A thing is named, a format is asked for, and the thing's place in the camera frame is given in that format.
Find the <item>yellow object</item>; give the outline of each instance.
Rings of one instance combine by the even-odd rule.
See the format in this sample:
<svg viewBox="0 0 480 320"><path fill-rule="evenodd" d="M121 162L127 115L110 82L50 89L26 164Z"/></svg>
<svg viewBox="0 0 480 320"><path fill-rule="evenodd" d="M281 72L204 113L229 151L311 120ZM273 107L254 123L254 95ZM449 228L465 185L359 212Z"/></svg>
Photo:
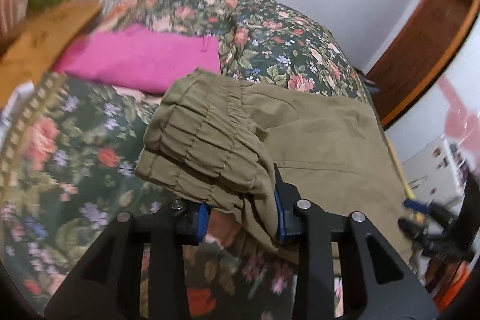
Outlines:
<svg viewBox="0 0 480 320"><path fill-rule="evenodd" d="M37 85L43 72L101 9L97 0L63 3L27 22L25 30L0 58L0 107L7 104L16 86L29 80Z"/></svg>
<svg viewBox="0 0 480 320"><path fill-rule="evenodd" d="M400 178L401 178L402 183L403 183L403 187L405 188L406 197L408 199L413 199L413 200L417 199L417 197L413 193L412 189L410 188L409 183L405 179L405 176L404 176L403 171L402 171L402 165L398 161L397 153L395 153L395 149L393 148L393 145L392 145L391 141L387 137L385 137L385 139L387 140L388 148L392 152L393 161L395 162L395 166L397 168L398 174L400 175Z"/></svg>

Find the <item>wooden furniture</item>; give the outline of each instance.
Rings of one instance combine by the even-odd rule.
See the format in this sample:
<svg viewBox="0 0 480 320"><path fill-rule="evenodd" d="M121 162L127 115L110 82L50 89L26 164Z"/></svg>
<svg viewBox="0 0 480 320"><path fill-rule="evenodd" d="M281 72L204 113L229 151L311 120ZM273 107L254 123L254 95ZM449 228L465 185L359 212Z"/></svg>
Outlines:
<svg viewBox="0 0 480 320"><path fill-rule="evenodd" d="M387 51L368 72L384 128L403 115L435 82L461 47L480 0L422 0Z"/></svg>

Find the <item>folded pink fabric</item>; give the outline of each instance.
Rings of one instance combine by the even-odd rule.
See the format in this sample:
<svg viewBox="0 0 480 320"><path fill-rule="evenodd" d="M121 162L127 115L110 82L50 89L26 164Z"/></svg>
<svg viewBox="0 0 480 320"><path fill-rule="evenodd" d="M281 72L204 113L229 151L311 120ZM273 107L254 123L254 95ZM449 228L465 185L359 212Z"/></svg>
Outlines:
<svg viewBox="0 0 480 320"><path fill-rule="evenodd" d="M72 43L53 67L83 80L165 93L179 78L203 68L220 73L218 40L156 33L134 24Z"/></svg>

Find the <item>metal screw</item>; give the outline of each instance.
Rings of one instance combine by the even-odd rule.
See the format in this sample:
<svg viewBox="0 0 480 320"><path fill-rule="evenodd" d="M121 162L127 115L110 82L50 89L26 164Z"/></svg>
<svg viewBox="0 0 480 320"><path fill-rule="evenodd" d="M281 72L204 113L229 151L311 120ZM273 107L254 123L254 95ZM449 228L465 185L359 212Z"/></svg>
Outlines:
<svg viewBox="0 0 480 320"><path fill-rule="evenodd" d="M311 203L308 199L299 199L297 201L297 206L300 208L300 209L308 209L310 206L311 206Z"/></svg>
<svg viewBox="0 0 480 320"><path fill-rule="evenodd" d="M175 210L180 210L185 207L185 202L183 202L181 199L174 199L170 204L170 207Z"/></svg>
<svg viewBox="0 0 480 320"><path fill-rule="evenodd" d="M130 213L123 211L117 216L118 222L127 222L130 219Z"/></svg>
<svg viewBox="0 0 480 320"><path fill-rule="evenodd" d="M361 211L355 211L352 213L352 219L356 222L364 222L365 215Z"/></svg>

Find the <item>floral tablecloth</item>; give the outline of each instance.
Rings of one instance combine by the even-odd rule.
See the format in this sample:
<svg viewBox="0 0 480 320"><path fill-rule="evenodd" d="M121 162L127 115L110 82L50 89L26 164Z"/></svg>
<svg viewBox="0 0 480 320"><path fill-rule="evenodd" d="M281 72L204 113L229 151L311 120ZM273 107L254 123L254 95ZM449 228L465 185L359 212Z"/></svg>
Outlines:
<svg viewBox="0 0 480 320"><path fill-rule="evenodd" d="M328 30L273 0L103 1L95 31L141 23L213 34L225 76L369 102ZM140 91L51 73L14 121L0 154L4 264L38 312L108 221L172 199L133 174L158 103ZM290 318L296 266L261 250L231 216L212 214L205 242L185 247L184 257L194 317ZM144 259L146 314L148 250Z"/></svg>

